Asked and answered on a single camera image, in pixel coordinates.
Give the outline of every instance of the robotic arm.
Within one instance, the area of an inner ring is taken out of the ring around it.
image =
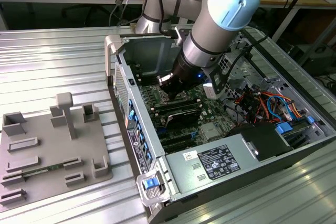
[[[137,23],[141,30],[138,29],[137,33],[158,32],[156,29],[160,20],[154,10],[160,9],[152,6],[156,1],[152,0],[145,6],[144,16]],[[227,77],[222,75],[218,61],[237,33],[249,23],[260,3],[260,0],[202,0],[199,12],[198,1],[200,0],[163,0],[166,19],[172,13],[170,9],[174,9],[175,14],[193,12],[198,16],[192,31],[183,42],[172,71],[166,76],[158,77],[161,89],[170,99],[174,99],[183,90],[203,83],[205,79],[209,80],[204,84],[208,98],[217,99],[220,96]],[[171,8],[171,3],[175,3],[174,8]]]

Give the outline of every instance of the power supply label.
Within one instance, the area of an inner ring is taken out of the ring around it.
[[[198,153],[198,157],[211,180],[221,178],[240,170],[240,167],[225,145]]]

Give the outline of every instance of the circuit board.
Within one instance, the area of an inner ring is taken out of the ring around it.
[[[159,85],[139,89],[167,153],[224,138],[235,127],[223,105],[206,97],[202,85],[178,94],[174,100],[169,100]]]

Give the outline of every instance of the floor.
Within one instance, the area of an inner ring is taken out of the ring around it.
[[[3,13],[9,30],[48,29],[48,28],[78,28],[84,25],[89,8],[73,9],[67,12],[67,17],[62,17],[62,9],[74,4],[48,4],[32,3],[34,12],[30,13],[26,3],[3,3]],[[109,12],[112,5],[104,5]],[[141,5],[129,5],[124,13],[124,18],[131,20],[139,17]],[[119,19],[112,17],[112,26],[116,26]],[[91,15],[88,27],[101,27],[109,25],[109,15],[97,11]]]

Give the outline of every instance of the blue cable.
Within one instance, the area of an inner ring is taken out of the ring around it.
[[[277,95],[274,95],[274,96],[268,98],[268,100],[267,100],[267,109],[268,109],[269,113],[271,113],[272,115],[274,115],[275,117],[277,117],[278,119],[280,119],[280,122],[282,122],[281,117],[280,117],[279,115],[273,113],[272,109],[270,108],[270,99],[273,98],[273,97],[276,97],[276,98],[278,98],[281,102],[283,102],[283,104],[285,105],[285,107],[286,107],[287,112],[289,113],[289,115],[290,115],[292,118],[297,119],[297,117],[290,111],[287,102],[286,102],[282,97],[279,97],[279,96],[277,96]]]

